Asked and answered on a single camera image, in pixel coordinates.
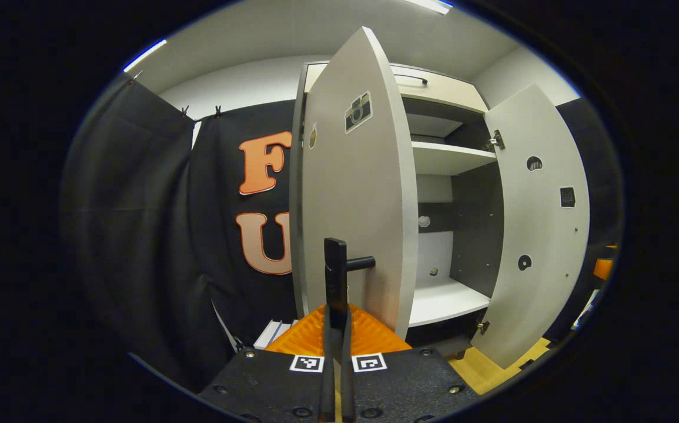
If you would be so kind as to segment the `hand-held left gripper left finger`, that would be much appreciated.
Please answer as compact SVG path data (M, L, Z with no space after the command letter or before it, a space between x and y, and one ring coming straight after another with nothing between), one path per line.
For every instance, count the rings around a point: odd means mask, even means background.
M326 306L268 347L243 348L199 396L245 422L331 422L336 399Z

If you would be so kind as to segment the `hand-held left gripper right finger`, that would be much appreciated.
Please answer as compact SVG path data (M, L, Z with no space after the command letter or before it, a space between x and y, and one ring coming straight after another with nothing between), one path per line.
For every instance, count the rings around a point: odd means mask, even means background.
M479 398L437 349L409 346L353 304L342 353L344 422L444 421Z

